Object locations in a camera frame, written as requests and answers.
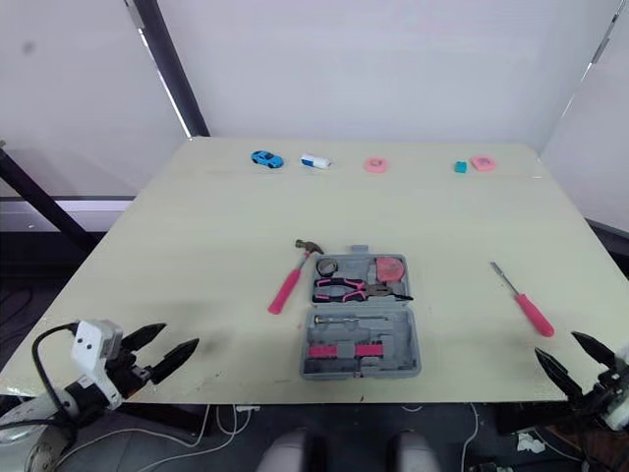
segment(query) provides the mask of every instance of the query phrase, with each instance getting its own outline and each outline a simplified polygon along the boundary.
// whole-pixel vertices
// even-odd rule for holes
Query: gray tool case
[[[376,258],[394,258],[403,264],[401,280],[386,286],[395,294],[410,296],[404,256],[370,254],[367,246],[353,246],[351,254],[323,255],[314,260],[311,291],[314,309],[306,317],[300,366],[304,379],[393,379],[413,377],[420,372],[422,364],[415,317],[408,301],[386,295],[371,296],[361,302],[321,303],[315,297],[336,297],[353,292],[352,288],[344,286],[317,287],[317,282],[325,278],[361,279],[367,284],[380,284],[376,280]],[[323,259],[337,262],[338,269],[331,277],[322,277],[316,270],[316,264]]]

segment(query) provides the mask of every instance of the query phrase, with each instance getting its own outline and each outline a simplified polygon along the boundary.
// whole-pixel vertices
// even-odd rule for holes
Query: tool box
[[[386,273],[394,262],[399,276]],[[406,378],[422,364],[406,259],[398,254],[370,254],[352,246],[351,254],[324,255],[314,261],[311,301],[301,359],[306,380]]]

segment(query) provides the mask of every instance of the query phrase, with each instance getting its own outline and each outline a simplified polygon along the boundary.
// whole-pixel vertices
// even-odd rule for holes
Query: pink pliers handle
[[[329,295],[313,295],[313,302],[364,302],[369,298],[365,290],[367,284],[360,278],[320,278],[314,283],[316,287],[330,287],[333,285],[353,288],[354,291],[336,297]]]

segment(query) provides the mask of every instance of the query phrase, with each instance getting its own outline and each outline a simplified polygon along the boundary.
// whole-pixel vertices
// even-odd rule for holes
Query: hammer head
[[[302,241],[298,239],[295,241],[296,248],[304,248],[307,253],[319,253],[323,254],[323,249],[317,243],[313,243],[312,241]]]

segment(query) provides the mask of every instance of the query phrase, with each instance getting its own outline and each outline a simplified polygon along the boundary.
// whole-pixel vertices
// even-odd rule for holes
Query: white cable
[[[252,410],[247,410],[247,419],[245,420],[245,424],[243,426],[241,426],[240,428],[238,428],[236,431],[227,431],[225,428],[223,428],[223,425],[220,422],[220,412],[218,411],[218,405],[216,405],[216,426],[218,426],[218,429],[224,433],[225,435],[239,435],[241,434],[243,431],[245,431],[245,428],[247,428],[247,425],[249,425],[249,421],[252,419]]]
[[[200,427],[200,432],[199,432],[199,437],[197,438],[197,440],[195,442],[189,443],[189,442],[185,442],[183,440],[180,440],[179,438],[175,438],[174,436],[169,436],[169,435],[165,435],[162,433],[156,433],[155,431],[151,431],[151,430],[145,430],[143,428],[125,428],[124,430],[118,430],[118,431],[112,431],[111,433],[107,433],[106,435],[103,435],[99,438],[96,438],[95,440],[92,440],[90,442],[86,442],[83,445],[80,445],[79,447],[71,450],[70,452],[68,452],[66,455],[64,455],[59,462],[57,462],[57,467],[59,467],[63,462],[65,462],[68,457],[70,457],[71,455],[74,455],[75,453],[79,452],[81,449],[85,449],[86,447],[91,446],[92,444],[96,444],[102,440],[105,440],[111,436],[114,435],[120,435],[122,433],[143,433],[145,435],[150,435],[150,436],[155,436],[157,438],[164,438],[166,440],[170,440],[173,441],[175,443],[178,443],[180,445],[182,445],[183,447],[188,447],[188,448],[192,448],[192,447],[197,447],[200,444],[201,439],[203,438],[203,434],[205,433],[205,425],[207,424],[207,417],[209,415],[209,405],[207,405],[205,407],[205,416],[203,416],[203,423],[201,424]]]
[[[474,412],[474,432],[465,440],[465,442],[463,442],[463,450],[461,451],[461,472],[465,472],[465,452],[468,450],[468,444],[471,443],[479,433],[479,414],[476,411],[474,403],[470,403],[470,406]]]
[[[565,452],[561,452],[559,449],[557,449],[556,447],[550,445],[548,443],[547,440],[545,440],[544,438],[542,438],[542,435],[538,432],[538,430],[533,430],[533,432],[536,434],[536,436],[540,439],[540,441],[542,443],[544,443],[546,445],[546,447],[548,447],[550,450],[554,450],[557,454],[566,457],[568,459],[572,459],[572,460],[576,460],[577,462],[583,462],[583,460],[579,459],[578,457],[575,457],[573,455],[570,454],[566,454]]]
[[[232,405],[232,410],[234,412],[234,432],[229,434],[229,440],[227,440],[223,444],[217,447],[213,447],[212,449],[200,450],[199,452],[190,452],[188,454],[173,455],[172,457],[166,457],[165,459],[161,459],[161,460],[158,460],[157,462],[153,462],[152,464],[146,465],[145,467],[138,470],[137,472],[144,472],[145,470],[148,470],[152,467],[156,467],[161,464],[165,464],[166,462],[170,462],[171,460],[185,459],[187,457],[196,457],[198,455],[204,455],[204,454],[209,454],[211,452],[216,452],[217,450],[222,449],[223,447],[227,446],[231,441],[234,440],[234,438],[236,438],[236,431],[237,431],[236,427],[238,426],[238,415],[236,413],[236,405]]]
[[[402,405],[402,409],[404,411],[408,411],[409,413],[417,413],[418,411],[420,411],[423,408],[424,408],[423,406],[418,406],[417,408],[409,408],[406,405]]]

